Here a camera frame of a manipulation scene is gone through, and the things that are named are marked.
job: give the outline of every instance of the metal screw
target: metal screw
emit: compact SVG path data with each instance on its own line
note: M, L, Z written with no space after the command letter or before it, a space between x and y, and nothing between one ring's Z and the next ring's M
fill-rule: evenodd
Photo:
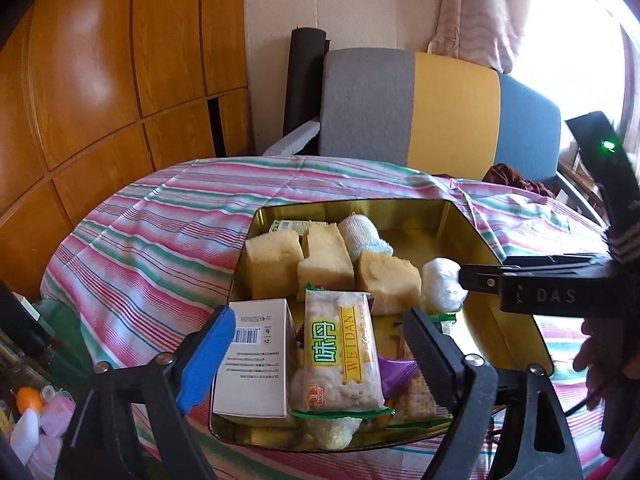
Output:
M103 374L106 371L108 371L109 368L111 368L111 364L110 363L108 363L107 361L100 361L100 362L95 364L94 372L97 373L97 374Z
M156 363L161 366L170 365L174 362L174 355L171 352L160 352L156 356Z
M484 364L484 359L478 354L465 355L465 361L471 366L482 366Z
M545 369L539 364L529 365L529 372L537 376L543 376L546 374Z

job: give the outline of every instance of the blue gripper pad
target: blue gripper pad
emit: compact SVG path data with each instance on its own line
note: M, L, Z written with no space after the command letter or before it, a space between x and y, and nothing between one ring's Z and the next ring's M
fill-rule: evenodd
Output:
M236 315L226 306L202 339L182 372L176 405L182 414L202 401L236 331Z

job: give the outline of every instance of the yellow sponge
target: yellow sponge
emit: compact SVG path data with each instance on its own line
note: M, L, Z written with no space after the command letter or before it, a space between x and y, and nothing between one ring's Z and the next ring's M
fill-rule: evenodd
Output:
M303 241L306 259L298 264L298 299L311 283L328 290L353 290L353 265L336 224L310 225Z
M244 245L252 300L286 298L298 291L298 263L304 259L298 233L266 233Z
M357 284L373 294L372 316L404 314L420 305L420 271L408 260L362 251Z

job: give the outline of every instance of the wall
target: wall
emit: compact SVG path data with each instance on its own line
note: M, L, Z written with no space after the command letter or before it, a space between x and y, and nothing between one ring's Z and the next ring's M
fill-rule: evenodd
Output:
M243 8L34 2L0 52L0 280L37 298L58 244L108 196L248 149Z
M245 0L247 65L256 149L282 136L289 37L296 27L327 31L332 49L425 50L441 0Z

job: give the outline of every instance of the table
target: table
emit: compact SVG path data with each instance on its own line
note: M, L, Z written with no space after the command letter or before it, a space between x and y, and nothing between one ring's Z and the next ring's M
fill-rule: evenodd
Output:
M61 243L42 280L43 298L73 305L95 361L145 364L175 349L228 297L244 237L258 208L352 198L430 198L455 203L501 258L512 254L604 252L599 228L531 192L435 178L392 164L328 157L238 157L179 164L130 184L91 212ZM584 398L572 370L580 320L536 318L567 409ZM134 414L155 450L143 408ZM602 412L569 424L585 470L602 460ZM219 478L418 479L438 439L360 453L292 454L225 446L207 430L207 403L189 414ZM475 479L485 478L487 447Z

